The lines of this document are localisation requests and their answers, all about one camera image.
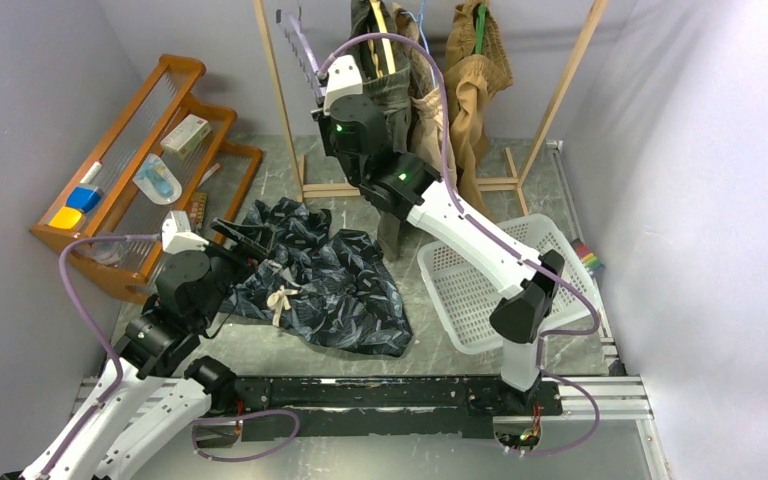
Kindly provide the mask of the lilac plastic hanger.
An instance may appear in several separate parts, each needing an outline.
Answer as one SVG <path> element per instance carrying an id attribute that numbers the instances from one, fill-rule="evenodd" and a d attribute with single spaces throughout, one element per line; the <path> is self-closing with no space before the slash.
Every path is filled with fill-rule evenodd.
<path id="1" fill-rule="evenodd" d="M 324 88 L 320 85 L 318 77 L 320 65 L 304 32 L 301 16 L 302 10 L 300 7 L 295 11 L 277 9 L 275 12 L 275 22 L 283 32 L 285 39 L 290 45 L 291 52 L 298 61 L 305 83 L 312 92 L 314 103 L 317 107 L 322 107 L 324 104 Z"/>

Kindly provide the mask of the dark shark print shorts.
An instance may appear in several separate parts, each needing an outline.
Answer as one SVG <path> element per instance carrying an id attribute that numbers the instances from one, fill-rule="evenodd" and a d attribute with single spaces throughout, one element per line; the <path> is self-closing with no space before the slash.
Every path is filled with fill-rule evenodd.
<path id="1" fill-rule="evenodd" d="M 403 297 L 366 232 L 330 231 L 328 209 L 260 200 L 244 225 L 268 226 L 273 250 L 235 285 L 221 312 L 278 327 L 311 345 L 353 354 L 402 356 L 413 339 Z"/>

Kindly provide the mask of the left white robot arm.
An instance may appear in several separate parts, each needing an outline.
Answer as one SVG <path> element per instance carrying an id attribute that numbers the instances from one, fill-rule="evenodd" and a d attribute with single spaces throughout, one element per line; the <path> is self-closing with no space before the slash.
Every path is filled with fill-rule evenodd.
<path id="1" fill-rule="evenodd" d="M 205 414 L 240 414 L 245 402 L 236 374 L 222 362 L 190 354 L 235 285 L 273 249 L 268 225 L 216 218 L 226 248 L 193 232 L 174 211 L 157 240 L 170 253 L 156 293 L 115 343 L 90 395 L 56 439 L 8 479 L 130 479 L 166 443 Z"/>

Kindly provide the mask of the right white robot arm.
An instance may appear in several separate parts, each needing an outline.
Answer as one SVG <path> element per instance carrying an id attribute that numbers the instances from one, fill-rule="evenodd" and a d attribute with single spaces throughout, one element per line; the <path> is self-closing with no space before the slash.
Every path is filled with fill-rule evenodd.
<path id="1" fill-rule="evenodd" d="M 394 149 L 383 110 L 369 97 L 346 94 L 312 116 L 326 154 L 365 200 L 433 235 L 493 285 L 501 297 L 489 316 L 503 339 L 499 398 L 508 412 L 525 413 L 538 399 L 538 337 L 560 286 L 563 256 L 516 242 L 450 191 L 432 165 Z"/>

